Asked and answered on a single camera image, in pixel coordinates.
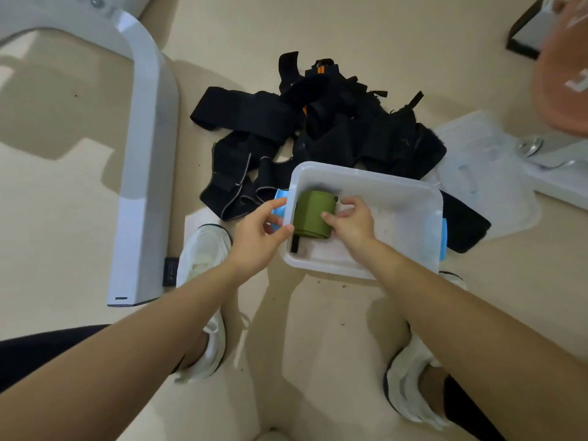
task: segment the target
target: person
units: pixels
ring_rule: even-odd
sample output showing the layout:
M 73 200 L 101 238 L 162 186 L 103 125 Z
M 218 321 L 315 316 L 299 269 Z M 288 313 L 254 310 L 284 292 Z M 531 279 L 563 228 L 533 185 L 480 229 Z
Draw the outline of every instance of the person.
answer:
M 204 225 L 184 247 L 178 287 L 110 326 L 0 343 L 0 439 L 114 440 L 170 371 L 204 379 L 224 354 L 219 308 L 264 269 L 293 232 L 269 201 L 236 227 Z M 379 242 L 369 207 L 323 219 L 410 323 L 383 390 L 407 419 L 457 423 L 482 441 L 588 439 L 586 365 L 516 319 L 467 293 L 454 274 L 430 272 Z M 263 441 L 284 441 L 277 431 Z

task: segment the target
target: white sneaker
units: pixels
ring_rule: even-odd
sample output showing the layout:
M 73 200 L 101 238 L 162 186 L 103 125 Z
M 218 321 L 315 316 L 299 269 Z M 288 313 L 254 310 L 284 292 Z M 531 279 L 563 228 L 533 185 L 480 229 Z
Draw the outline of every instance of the white sneaker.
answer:
M 180 255 L 176 286 L 220 265 L 230 250 L 231 237 L 225 228 L 218 224 L 199 227 L 184 245 Z M 209 334 L 204 354 L 194 365 L 178 371 L 176 383 L 204 379 L 217 370 L 226 348 L 226 333 L 220 312 L 219 309 L 204 327 L 204 331 Z
M 254 441 L 292 441 L 290 437 L 284 435 L 278 430 L 269 430 L 269 432 L 262 433 Z
M 467 290 L 465 282 L 459 276 L 450 272 L 440 272 L 439 275 Z M 384 375 L 384 394 L 395 411 L 408 420 L 425 422 L 441 430 L 450 422 L 431 410 L 419 391 L 420 375 L 429 365 L 441 367 L 420 337 L 413 334 L 408 346 L 390 362 Z

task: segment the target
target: black brace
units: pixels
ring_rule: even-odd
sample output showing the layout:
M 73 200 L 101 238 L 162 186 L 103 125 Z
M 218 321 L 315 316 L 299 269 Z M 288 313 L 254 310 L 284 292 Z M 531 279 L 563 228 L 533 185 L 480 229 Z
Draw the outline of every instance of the black brace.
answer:
M 325 58 L 300 75 L 298 52 L 279 59 L 280 95 L 254 95 L 210 87 L 190 118 L 207 130 L 234 130 L 212 149 L 212 177 L 202 202 L 222 220 L 246 215 L 287 189 L 294 168 L 308 160 L 421 179 L 441 161 L 447 149 L 437 135 L 416 122 L 409 104 L 388 113 L 378 97 L 357 77 L 346 79 Z M 292 158 L 276 163 L 280 147 L 293 138 Z M 255 180 L 249 172 L 258 170 Z M 484 237 L 490 222 L 443 193 L 448 246 L 465 252 Z

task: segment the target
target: rolled green elastic band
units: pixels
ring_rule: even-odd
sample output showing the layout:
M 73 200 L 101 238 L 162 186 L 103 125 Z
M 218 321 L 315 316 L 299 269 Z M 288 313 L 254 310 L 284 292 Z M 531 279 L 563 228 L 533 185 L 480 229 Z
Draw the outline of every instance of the rolled green elastic band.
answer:
M 309 190 L 298 197 L 294 211 L 294 235 L 327 239 L 331 228 L 323 221 L 322 212 L 334 213 L 337 197 L 332 193 Z

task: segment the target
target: black pants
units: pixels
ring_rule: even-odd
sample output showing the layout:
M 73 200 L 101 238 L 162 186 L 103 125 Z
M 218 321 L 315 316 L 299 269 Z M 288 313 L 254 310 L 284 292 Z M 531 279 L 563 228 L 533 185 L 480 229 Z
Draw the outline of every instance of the black pants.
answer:
M 106 327 L 83 326 L 0 341 L 0 393 Z M 451 376 L 445 380 L 443 399 L 445 414 L 450 421 L 481 441 L 504 441 L 498 430 Z

